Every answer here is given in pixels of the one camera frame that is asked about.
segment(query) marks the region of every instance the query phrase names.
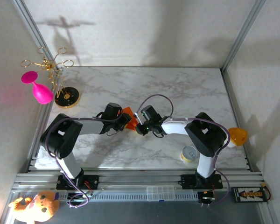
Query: stuffed toy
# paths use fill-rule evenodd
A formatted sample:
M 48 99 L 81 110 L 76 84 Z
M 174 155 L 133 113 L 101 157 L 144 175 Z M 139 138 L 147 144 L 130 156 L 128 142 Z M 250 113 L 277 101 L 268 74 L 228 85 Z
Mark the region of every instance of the stuffed toy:
M 25 205 L 21 204 L 22 197 L 11 202 L 8 206 L 11 207 L 14 217 L 27 224 L 37 222 L 45 222 L 49 220 L 59 208 L 59 193 L 52 191 L 42 191 L 33 199 L 25 198 Z

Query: pink cup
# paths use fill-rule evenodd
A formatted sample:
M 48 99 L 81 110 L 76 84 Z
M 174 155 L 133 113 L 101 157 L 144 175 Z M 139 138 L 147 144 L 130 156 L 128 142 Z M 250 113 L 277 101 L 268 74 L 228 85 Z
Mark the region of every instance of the pink cup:
M 22 76 L 21 81 L 25 84 L 32 83 L 33 84 L 32 93 L 34 97 L 37 99 L 37 101 L 40 104 L 48 104 L 54 98 L 54 94 L 47 86 L 36 83 L 35 80 L 37 79 L 37 77 L 38 77 L 37 72 L 28 71 Z

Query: white marble surface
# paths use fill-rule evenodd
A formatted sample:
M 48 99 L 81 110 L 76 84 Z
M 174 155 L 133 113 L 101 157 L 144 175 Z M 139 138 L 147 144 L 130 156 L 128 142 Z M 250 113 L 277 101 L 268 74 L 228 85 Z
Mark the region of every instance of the white marble surface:
M 65 85 L 76 87 L 81 100 L 71 109 L 55 104 L 48 125 L 59 113 L 71 117 L 92 117 L 109 102 L 133 112 L 148 96 L 156 93 L 169 97 L 174 104 L 174 118 L 194 117 L 206 112 L 226 128 L 235 120 L 219 69 L 194 68 L 121 68 L 74 67 L 64 71 Z M 170 103 L 155 97 L 147 101 L 161 115 L 169 115 Z M 183 163 L 181 150 L 191 145 L 186 135 L 171 134 L 158 139 L 152 133 L 141 136 L 132 130 L 116 135 L 82 135 L 73 153 L 83 168 L 196 168 L 198 159 Z M 56 169 L 56 164 L 41 148 L 35 163 L 37 169 Z M 242 147 L 224 149 L 217 160 L 217 168 L 246 168 Z

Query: metal floor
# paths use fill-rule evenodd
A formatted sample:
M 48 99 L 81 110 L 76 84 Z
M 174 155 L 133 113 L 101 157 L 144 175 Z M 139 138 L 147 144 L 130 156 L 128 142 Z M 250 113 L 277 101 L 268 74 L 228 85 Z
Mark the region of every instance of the metal floor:
M 222 197 L 225 192 L 218 192 Z M 93 202 L 78 209 L 65 202 L 46 224 L 262 224 L 257 203 L 234 203 L 232 196 L 213 207 L 197 202 Z

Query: gold jewelry stand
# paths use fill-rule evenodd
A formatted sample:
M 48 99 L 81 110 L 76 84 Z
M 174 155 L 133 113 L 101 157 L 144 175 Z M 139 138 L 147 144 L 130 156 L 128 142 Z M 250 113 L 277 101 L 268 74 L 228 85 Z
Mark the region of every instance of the gold jewelry stand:
M 67 53 L 67 48 L 59 48 L 57 54 L 55 55 L 53 60 L 49 60 L 44 53 L 40 50 L 48 51 L 46 47 L 41 47 L 37 49 L 37 53 L 43 55 L 42 64 L 31 62 L 29 59 L 25 59 L 21 62 L 21 67 L 27 68 L 28 66 L 34 64 L 40 66 L 41 71 L 49 71 L 48 80 L 53 84 L 53 91 L 57 89 L 54 101 L 61 108 L 72 108 L 77 105 L 80 100 L 79 91 L 74 87 L 64 87 L 63 80 L 64 76 L 62 76 L 62 68 L 58 68 L 58 65 L 63 65 L 65 68 L 72 67 L 74 65 L 73 60 L 65 60 L 64 62 L 56 63 L 55 59 L 58 55 L 64 55 Z

